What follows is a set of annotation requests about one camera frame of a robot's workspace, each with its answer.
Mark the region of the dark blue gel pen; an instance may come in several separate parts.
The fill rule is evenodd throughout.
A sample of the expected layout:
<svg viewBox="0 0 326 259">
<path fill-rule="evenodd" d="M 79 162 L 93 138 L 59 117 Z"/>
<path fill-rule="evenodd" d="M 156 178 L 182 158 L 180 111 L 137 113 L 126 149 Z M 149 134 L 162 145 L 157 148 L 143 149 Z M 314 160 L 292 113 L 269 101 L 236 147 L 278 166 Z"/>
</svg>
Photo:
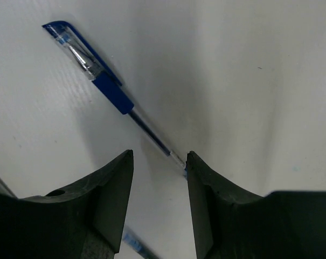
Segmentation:
<svg viewBox="0 0 326 259">
<path fill-rule="evenodd" d="M 130 246 L 137 254 L 146 259 L 159 259 L 159 257 L 150 249 L 128 226 L 125 226 L 122 234 L 122 241 Z"/>
</svg>

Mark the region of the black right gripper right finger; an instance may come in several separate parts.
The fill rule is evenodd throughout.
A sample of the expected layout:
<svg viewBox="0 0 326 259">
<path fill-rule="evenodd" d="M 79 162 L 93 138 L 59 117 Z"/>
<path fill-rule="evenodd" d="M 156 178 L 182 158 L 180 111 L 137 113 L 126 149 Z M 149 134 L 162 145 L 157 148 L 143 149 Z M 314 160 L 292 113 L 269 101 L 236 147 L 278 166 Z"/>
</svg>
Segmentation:
<svg viewBox="0 0 326 259">
<path fill-rule="evenodd" d="M 259 196 L 195 152 L 187 182 L 198 258 L 326 258 L 326 191 Z"/>
</svg>

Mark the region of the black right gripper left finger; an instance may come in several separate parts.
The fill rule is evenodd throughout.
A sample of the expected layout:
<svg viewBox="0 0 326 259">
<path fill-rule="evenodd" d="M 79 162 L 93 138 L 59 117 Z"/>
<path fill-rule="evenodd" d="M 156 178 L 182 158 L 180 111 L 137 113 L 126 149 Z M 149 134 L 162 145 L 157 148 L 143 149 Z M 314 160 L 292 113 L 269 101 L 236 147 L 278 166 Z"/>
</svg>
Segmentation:
<svg viewBox="0 0 326 259">
<path fill-rule="evenodd" d="M 133 151 L 127 150 L 45 196 L 0 193 L 0 258 L 113 258 L 133 173 Z"/>
</svg>

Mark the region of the blue clear ballpoint pen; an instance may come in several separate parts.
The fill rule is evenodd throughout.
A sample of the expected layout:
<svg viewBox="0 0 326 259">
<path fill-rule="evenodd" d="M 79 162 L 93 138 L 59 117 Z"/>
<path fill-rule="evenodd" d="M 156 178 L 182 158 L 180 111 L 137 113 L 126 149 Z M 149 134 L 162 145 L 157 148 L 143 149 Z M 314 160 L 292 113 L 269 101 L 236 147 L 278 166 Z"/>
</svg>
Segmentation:
<svg viewBox="0 0 326 259">
<path fill-rule="evenodd" d="M 121 88 L 119 78 L 82 34 L 67 21 L 52 21 L 42 25 L 42 28 L 112 105 L 121 114 L 129 116 L 162 153 L 182 169 L 186 178 L 185 160 L 180 158 L 143 119 L 131 98 Z"/>
</svg>

